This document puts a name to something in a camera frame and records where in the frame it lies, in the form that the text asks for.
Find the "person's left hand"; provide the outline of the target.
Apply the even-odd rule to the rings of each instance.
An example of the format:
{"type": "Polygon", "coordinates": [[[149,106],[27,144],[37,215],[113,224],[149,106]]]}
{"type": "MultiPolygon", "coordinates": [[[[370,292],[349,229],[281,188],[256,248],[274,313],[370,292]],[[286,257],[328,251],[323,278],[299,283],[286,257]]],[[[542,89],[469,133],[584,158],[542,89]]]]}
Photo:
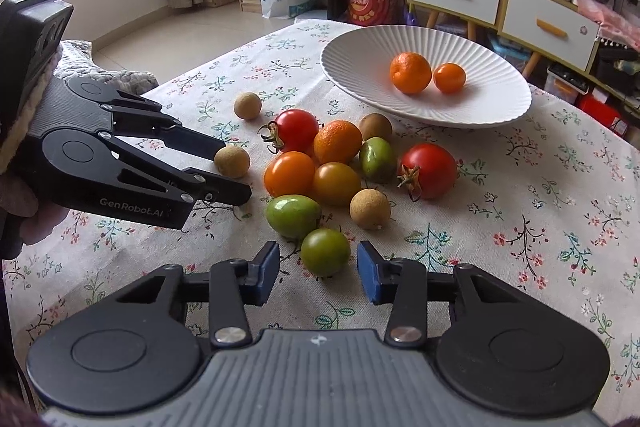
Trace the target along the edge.
{"type": "Polygon", "coordinates": [[[68,215],[68,209],[39,199],[19,176],[2,173],[1,242],[34,245],[48,237],[68,215]]]}

